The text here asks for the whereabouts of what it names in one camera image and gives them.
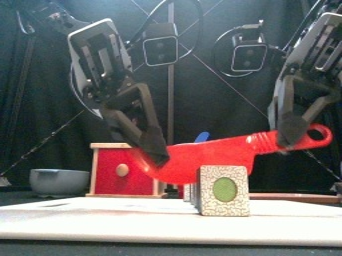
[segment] red handle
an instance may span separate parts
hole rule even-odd
[[[308,131],[314,131],[314,130],[320,133],[323,138],[319,140],[315,140],[310,137],[308,134],[306,134],[304,137],[300,139],[300,141],[295,144],[295,146],[290,150],[319,148],[319,147],[326,147],[330,144],[332,140],[332,134],[330,129],[320,124],[311,124]]]

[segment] speckled block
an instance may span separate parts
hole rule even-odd
[[[185,184],[183,187],[183,200],[184,202],[190,202],[191,197],[191,184]]]
[[[196,208],[204,216],[248,216],[244,166],[206,165],[198,171]]]

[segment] wooden box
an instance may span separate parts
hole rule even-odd
[[[125,143],[92,143],[91,188],[87,196],[165,197],[165,184],[149,178]]]

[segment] black curtain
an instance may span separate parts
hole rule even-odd
[[[111,18],[125,41],[144,22],[145,13],[159,2],[68,0],[60,1],[60,4],[81,21]],[[68,85],[71,61],[65,37],[44,28],[36,28],[32,35],[24,34],[17,25],[16,9],[8,4],[10,1],[4,3],[0,6],[0,16],[4,17],[0,23],[1,172],[83,111]],[[266,65],[260,72],[247,77],[226,77],[212,66],[212,46],[227,30],[263,20],[267,43],[283,47],[304,15],[302,1],[202,0],[200,3],[204,12],[200,47],[175,64],[173,143],[194,141],[202,131],[210,132],[210,139],[219,139],[270,129],[267,106],[272,98],[276,70]],[[196,19],[191,1],[175,1],[179,41],[185,48],[191,48],[195,41]],[[155,20],[167,20],[167,10],[160,12]],[[219,49],[222,56],[230,50],[230,42]],[[149,86],[165,135],[167,67],[145,66],[139,47],[132,52],[132,62],[136,80]],[[330,115],[332,119],[327,120],[332,120],[331,126],[338,130],[338,106],[334,106]],[[14,185],[27,185],[32,168],[91,171],[92,142],[112,142],[112,139],[105,123],[83,112],[57,135],[51,136],[48,143],[8,171],[9,181]],[[314,153],[335,171],[338,140],[332,144]],[[328,191],[332,182],[324,168],[303,152],[271,154],[255,159],[250,176],[254,190]]]

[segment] gray bowl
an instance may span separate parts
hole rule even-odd
[[[85,192],[89,172],[63,169],[32,169],[29,184],[40,197],[69,197]]]

